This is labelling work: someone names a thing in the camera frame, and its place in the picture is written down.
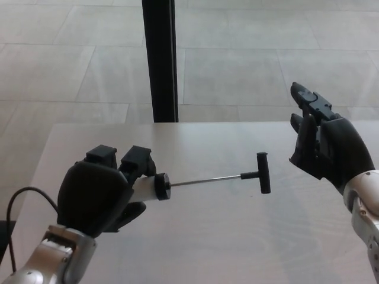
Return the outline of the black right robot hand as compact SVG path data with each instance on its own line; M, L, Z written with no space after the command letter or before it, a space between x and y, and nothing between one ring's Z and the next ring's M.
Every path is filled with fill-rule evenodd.
M343 194L352 178L375 169L363 139L317 92L297 82L292 83L290 91L302 110L302 115L292 114L290 119L297 133L290 162L318 180L327 179Z

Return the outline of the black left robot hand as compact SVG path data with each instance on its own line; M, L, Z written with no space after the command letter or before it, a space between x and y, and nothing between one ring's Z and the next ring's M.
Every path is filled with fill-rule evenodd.
M133 146L120 164L116 152L99 145L67 171L57 197L59 225L97 238L118 232L146 210L144 202L131 198L138 178L156 174L151 150Z

